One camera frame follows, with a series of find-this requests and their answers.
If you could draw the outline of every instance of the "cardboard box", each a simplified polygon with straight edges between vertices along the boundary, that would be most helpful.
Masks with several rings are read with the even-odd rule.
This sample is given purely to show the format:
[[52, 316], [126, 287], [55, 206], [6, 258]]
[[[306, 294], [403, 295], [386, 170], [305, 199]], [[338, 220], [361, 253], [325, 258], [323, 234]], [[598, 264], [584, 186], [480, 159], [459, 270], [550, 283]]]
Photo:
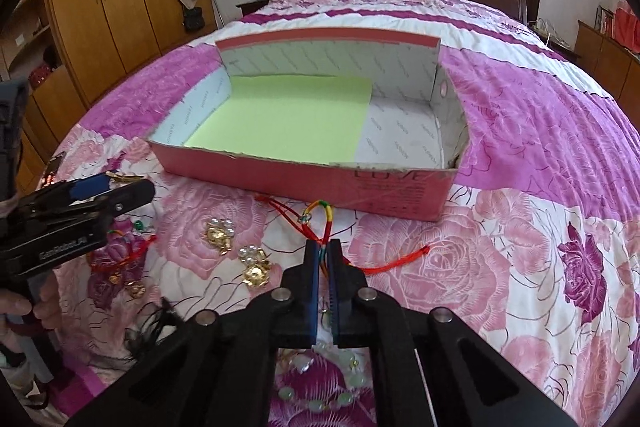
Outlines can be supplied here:
[[438, 64], [439, 39], [302, 28], [216, 45], [225, 67], [148, 136], [166, 171], [364, 212], [439, 218], [468, 143], [462, 106]]

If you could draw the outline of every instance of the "human hand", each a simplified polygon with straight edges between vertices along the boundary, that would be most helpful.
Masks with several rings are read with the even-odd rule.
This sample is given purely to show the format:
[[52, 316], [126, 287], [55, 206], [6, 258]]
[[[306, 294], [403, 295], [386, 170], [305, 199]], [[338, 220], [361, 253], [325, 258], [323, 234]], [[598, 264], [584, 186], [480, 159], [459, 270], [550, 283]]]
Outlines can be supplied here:
[[[4, 314], [26, 315], [30, 311], [31, 303], [25, 297], [0, 289], [0, 342], [14, 353], [21, 350], [14, 332], [5, 323]], [[54, 330], [62, 325], [58, 280], [53, 273], [49, 274], [40, 289], [40, 302], [33, 307], [33, 314], [41, 320], [46, 330]]]

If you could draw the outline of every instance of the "bed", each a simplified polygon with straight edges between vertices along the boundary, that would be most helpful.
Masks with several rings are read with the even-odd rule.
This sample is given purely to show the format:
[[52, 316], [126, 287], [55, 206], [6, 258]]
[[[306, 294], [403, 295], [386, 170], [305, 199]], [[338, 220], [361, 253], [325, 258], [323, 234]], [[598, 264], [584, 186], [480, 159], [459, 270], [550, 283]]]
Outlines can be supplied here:
[[[242, 190], [162, 171], [144, 137], [199, 80], [221, 67], [216, 40], [275, 29], [392, 28], [441, 39], [444, 67], [462, 100], [470, 146], [442, 219], [421, 223], [338, 209], [335, 236], [357, 266], [380, 266], [427, 243], [428, 256], [369, 278], [402, 305], [445, 305], [502, 353], [581, 427], [604, 423], [640, 366], [640, 136], [612, 97], [526, 27], [539, 0], [271, 0], [258, 12], [183, 46], [108, 94], [60, 145], [60, 176], [107, 168], [151, 178], [154, 203], [131, 218], [154, 227], [146, 292], [133, 299], [91, 273], [85, 259], [58, 270], [68, 365], [82, 385], [68, 413], [127, 367], [125, 329], [160, 296], [191, 316], [243, 308], [236, 250], [202, 239], [211, 217], [236, 228], [235, 245], [262, 245], [270, 281], [302, 261], [303, 237]], [[301, 210], [303, 203], [287, 201]], [[270, 426], [375, 425], [366, 354], [350, 387], [319, 329], [307, 371], [281, 356]], [[295, 390], [287, 401], [278, 387]], [[348, 407], [312, 412], [352, 391]]]

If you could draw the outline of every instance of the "black bag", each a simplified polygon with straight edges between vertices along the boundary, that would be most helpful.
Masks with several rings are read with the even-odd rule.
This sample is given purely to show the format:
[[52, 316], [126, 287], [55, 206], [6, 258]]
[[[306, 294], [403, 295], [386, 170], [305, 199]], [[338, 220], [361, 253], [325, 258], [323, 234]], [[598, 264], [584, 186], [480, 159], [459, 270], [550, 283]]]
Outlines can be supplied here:
[[202, 16], [202, 8], [197, 6], [192, 9], [183, 7], [182, 14], [184, 15], [184, 30], [187, 33], [196, 32], [204, 28], [204, 17]]

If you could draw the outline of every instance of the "red box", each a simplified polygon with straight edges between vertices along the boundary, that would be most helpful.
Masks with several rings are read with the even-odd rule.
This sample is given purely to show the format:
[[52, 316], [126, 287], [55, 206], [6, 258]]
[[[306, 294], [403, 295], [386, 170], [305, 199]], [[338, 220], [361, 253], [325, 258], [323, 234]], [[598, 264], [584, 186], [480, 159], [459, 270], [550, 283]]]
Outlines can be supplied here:
[[[148, 141], [167, 172], [302, 201], [435, 221], [467, 143], [465, 115], [438, 64], [439, 39], [367, 28], [303, 28], [216, 42], [224, 68], [172, 108]], [[354, 161], [287, 162], [183, 144], [231, 94], [230, 76], [367, 76], [372, 98]]]

